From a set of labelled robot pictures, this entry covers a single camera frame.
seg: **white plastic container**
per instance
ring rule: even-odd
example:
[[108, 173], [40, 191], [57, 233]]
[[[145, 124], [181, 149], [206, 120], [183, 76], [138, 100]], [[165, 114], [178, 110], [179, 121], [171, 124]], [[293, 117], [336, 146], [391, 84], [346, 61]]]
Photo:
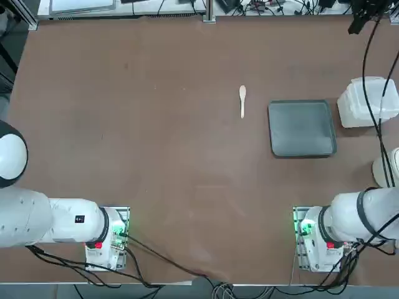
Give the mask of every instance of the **white plastic container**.
[[[386, 80], [382, 77], [366, 77], [367, 98], [370, 102], [373, 115], [378, 122], [385, 122], [399, 114], [399, 95], [392, 79], [389, 80], [382, 102], [382, 91]], [[362, 78], [353, 79], [346, 91], [337, 101], [341, 124], [344, 128], [358, 126], [373, 126], [370, 112], [367, 108], [363, 92]]]
[[[393, 180], [395, 182], [395, 186], [399, 187], [399, 148], [395, 148], [393, 151], [388, 153], [388, 160], [389, 163], [391, 164], [392, 167], [392, 174], [393, 174]], [[388, 174], [388, 179], [390, 182], [390, 186], [392, 187], [391, 184], [391, 176], [388, 170], [388, 164], [385, 161], [385, 166], [387, 169], [387, 174]], [[385, 180], [385, 175], [384, 175], [384, 170], [382, 167], [382, 158], [381, 156], [378, 157], [374, 162], [373, 162], [373, 176], [374, 180], [377, 182], [377, 184], [380, 187], [387, 187], [387, 181]]]

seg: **black ring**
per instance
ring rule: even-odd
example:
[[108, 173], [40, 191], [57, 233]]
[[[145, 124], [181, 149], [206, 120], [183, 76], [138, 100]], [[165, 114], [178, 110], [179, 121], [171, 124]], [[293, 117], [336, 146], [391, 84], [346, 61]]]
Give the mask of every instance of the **black ring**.
[[107, 211], [103, 207], [99, 207], [99, 209], [102, 212], [102, 215], [104, 216], [104, 228], [103, 228], [103, 230], [102, 230], [102, 232], [100, 234], [100, 237], [98, 237], [97, 240], [92, 241], [92, 242], [86, 242], [86, 246], [88, 248], [91, 248], [91, 249], [95, 248], [95, 244], [96, 243], [104, 242], [104, 240], [105, 240], [105, 238], [107, 237], [107, 234], [108, 234], [108, 229], [110, 227], [110, 219], [108, 217]]
[[378, 237], [381, 240], [388, 241], [391, 239], [388, 239], [388, 238], [384, 237], [383, 235], [378, 234], [376, 232], [376, 230], [372, 227], [372, 225], [369, 223], [369, 221], [367, 220], [366, 213], [364, 212], [364, 205], [363, 205], [364, 195], [366, 194], [367, 191], [374, 190], [374, 189], [378, 189], [378, 188], [370, 187], [370, 188], [367, 188], [366, 190], [359, 193], [359, 195], [357, 196], [357, 202], [356, 202], [357, 214], [360, 218], [360, 221], [362, 221], [362, 224], [368, 230], [368, 232], [371, 233], [371, 235], [375, 235], [375, 237]]
[[319, 223], [319, 231], [320, 231], [320, 235], [322, 236], [324, 242], [328, 243], [333, 243], [334, 244], [334, 248], [339, 248], [341, 246], [343, 246], [343, 242], [340, 241], [336, 241], [333, 238], [330, 237], [329, 233], [327, 232], [327, 229], [325, 229], [324, 226], [324, 214], [326, 212], [326, 210], [329, 208], [330, 206], [324, 206], [322, 207], [320, 213], [319, 213], [319, 218], [318, 218], [318, 223]]

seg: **metal frame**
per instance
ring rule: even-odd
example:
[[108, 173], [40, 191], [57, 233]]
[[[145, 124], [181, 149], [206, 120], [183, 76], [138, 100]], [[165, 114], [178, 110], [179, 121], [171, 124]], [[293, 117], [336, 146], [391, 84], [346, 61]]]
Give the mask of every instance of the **metal frame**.
[[206, 0], [205, 15], [203, 18], [204, 23], [214, 24], [216, 23], [216, 17], [213, 14], [213, 0]]
[[30, 31], [37, 30], [37, 25], [39, 24], [39, 20], [29, 10], [29, 8], [25, 5], [23, 0], [8, 0], [8, 1], [12, 6], [14, 6], [15, 10], [18, 12], [21, 19], [28, 24], [28, 30]]

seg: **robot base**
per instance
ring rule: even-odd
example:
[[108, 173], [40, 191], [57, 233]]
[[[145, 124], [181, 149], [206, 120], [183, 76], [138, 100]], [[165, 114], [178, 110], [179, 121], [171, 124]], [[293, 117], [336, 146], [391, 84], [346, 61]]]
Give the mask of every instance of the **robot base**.
[[[130, 208], [103, 206], [108, 214], [109, 228], [108, 234], [101, 245], [96, 244], [96, 248], [88, 248], [85, 245], [86, 262], [94, 263], [112, 270], [121, 270], [126, 267], [126, 251], [124, 251], [127, 240], [114, 234], [120, 231], [128, 234]], [[90, 271], [106, 271], [102, 268], [93, 266], [86, 267]]]
[[[296, 223], [297, 253], [300, 268], [312, 272], [330, 272], [333, 266], [342, 258], [344, 248], [334, 248], [324, 241], [319, 230], [319, 213], [322, 207], [295, 207], [294, 222]], [[340, 265], [333, 272], [338, 272]]]

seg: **plastic tray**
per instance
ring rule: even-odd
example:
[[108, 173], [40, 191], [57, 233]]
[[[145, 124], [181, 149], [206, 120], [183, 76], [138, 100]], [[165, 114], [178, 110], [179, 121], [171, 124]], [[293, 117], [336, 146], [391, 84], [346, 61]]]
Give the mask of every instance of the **plastic tray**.
[[337, 151], [331, 110], [325, 100], [272, 101], [269, 127], [276, 156], [330, 156]]

